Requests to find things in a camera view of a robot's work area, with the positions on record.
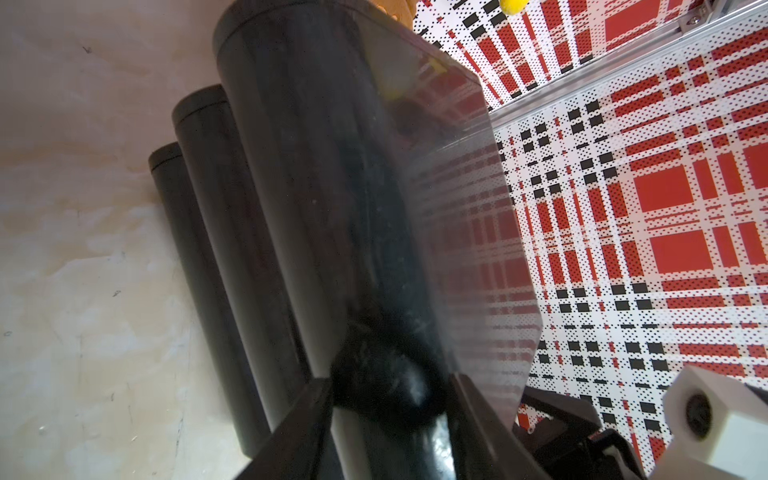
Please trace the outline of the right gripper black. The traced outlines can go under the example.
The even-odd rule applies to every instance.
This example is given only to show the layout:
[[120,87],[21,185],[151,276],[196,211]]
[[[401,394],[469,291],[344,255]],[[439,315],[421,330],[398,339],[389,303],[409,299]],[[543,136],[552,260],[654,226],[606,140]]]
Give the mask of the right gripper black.
[[546,417],[514,435],[553,479],[643,479],[645,473],[629,443],[604,430],[591,403],[527,387],[521,404]]

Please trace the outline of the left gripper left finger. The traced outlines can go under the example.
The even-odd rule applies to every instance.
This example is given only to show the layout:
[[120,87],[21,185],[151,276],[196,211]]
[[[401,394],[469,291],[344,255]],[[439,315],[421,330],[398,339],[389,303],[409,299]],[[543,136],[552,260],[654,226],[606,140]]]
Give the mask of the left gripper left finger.
[[313,379],[237,480],[316,479],[333,412],[332,382]]

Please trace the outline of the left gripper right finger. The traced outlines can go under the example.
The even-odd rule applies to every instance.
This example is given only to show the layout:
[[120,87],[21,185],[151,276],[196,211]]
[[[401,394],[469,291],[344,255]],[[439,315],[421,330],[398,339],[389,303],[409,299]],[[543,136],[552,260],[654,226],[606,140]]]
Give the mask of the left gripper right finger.
[[464,374],[449,378],[447,419],[458,479],[549,477]]

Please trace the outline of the black drawer cabinet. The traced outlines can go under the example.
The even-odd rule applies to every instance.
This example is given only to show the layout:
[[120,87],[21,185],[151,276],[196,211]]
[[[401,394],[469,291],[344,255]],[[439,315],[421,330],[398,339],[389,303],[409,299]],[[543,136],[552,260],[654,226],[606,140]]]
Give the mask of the black drawer cabinet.
[[368,1],[237,1],[149,158],[244,454],[293,478],[488,478],[542,321],[478,79]]

